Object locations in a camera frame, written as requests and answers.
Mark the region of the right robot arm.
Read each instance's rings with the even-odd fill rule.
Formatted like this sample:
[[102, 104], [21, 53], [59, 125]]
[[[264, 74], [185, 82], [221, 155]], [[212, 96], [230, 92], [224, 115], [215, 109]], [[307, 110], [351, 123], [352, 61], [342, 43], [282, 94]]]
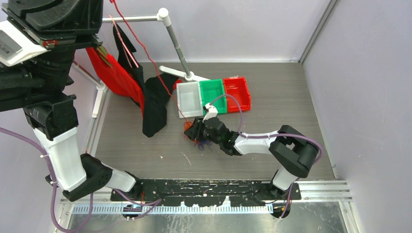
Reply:
[[308, 176], [313, 164], [323, 154], [319, 143], [289, 125], [271, 133], [250, 134], [229, 130], [217, 117], [197, 117], [184, 135], [192, 141], [212, 142], [230, 156], [272, 155], [281, 165], [269, 187], [271, 196], [278, 200], [288, 194], [295, 181]]

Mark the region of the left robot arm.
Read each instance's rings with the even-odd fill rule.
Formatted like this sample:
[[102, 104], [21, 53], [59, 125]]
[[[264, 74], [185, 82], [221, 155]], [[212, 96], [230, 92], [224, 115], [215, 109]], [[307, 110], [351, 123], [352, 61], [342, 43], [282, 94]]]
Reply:
[[96, 48], [103, 19], [101, 0], [10, 0], [1, 5], [0, 109], [22, 109], [46, 151], [47, 180], [76, 201], [108, 187], [137, 200], [139, 178], [80, 153], [75, 95], [64, 89], [75, 52]]

